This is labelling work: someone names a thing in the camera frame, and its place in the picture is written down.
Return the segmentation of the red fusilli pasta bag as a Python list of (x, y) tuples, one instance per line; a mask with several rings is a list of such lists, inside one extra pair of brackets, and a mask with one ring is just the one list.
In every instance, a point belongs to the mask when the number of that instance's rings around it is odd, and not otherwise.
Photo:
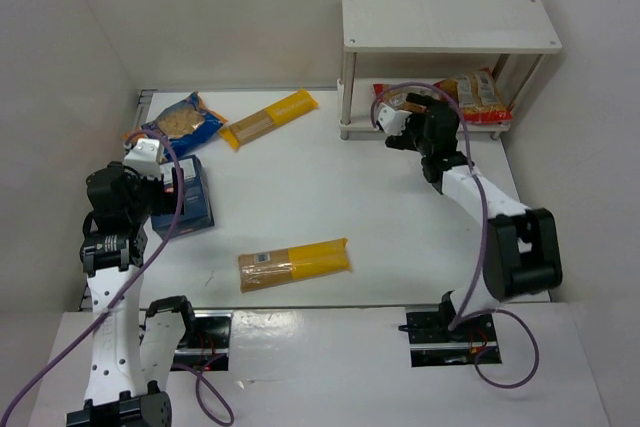
[(403, 85), (395, 88), (393, 85), (374, 83), (372, 85), (374, 100), (370, 114), (374, 117), (383, 105), (394, 110), (405, 110), (412, 113), (423, 113), (428, 101), (433, 97), (424, 87), (418, 85)]

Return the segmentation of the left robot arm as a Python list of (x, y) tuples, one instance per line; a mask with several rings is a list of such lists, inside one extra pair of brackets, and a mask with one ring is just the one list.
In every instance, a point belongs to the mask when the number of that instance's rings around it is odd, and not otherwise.
[(194, 321), (184, 296), (156, 300), (139, 316), (144, 225), (152, 215), (180, 211), (178, 190), (166, 191), (160, 165), (111, 162), (91, 174), (92, 206), (83, 224), (83, 271), (97, 323), (89, 382), (69, 426), (169, 426), (166, 392), (179, 340)]

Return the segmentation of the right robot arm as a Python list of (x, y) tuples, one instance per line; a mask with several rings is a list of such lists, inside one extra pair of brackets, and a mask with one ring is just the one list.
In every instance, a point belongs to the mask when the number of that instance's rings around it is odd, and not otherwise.
[(383, 106), (377, 125), (387, 147), (419, 153), (426, 181), (481, 228), (469, 284), (444, 294), (439, 304), (442, 328), (454, 331), (506, 302), (558, 287), (563, 271), (553, 214), (526, 206), (483, 176), (469, 139), (457, 137), (467, 131), (458, 112), (448, 102), (424, 100), (419, 110)]

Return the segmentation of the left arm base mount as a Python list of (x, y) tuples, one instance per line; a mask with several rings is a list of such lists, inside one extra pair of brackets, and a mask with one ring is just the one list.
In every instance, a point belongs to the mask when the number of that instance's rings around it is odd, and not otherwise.
[(231, 320), (229, 312), (149, 309), (138, 327), (143, 372), (148, 378), (159, 378), (176, 370), (176, 364), (226, 371)]

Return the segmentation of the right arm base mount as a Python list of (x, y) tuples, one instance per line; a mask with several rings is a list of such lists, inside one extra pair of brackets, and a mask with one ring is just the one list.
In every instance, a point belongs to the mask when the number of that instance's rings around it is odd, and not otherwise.
[(449, 331), (433, 309), (407, 309), (398, 330), (407, 336), (412, 368), (501, 364), (493, 317), (483, 315)]

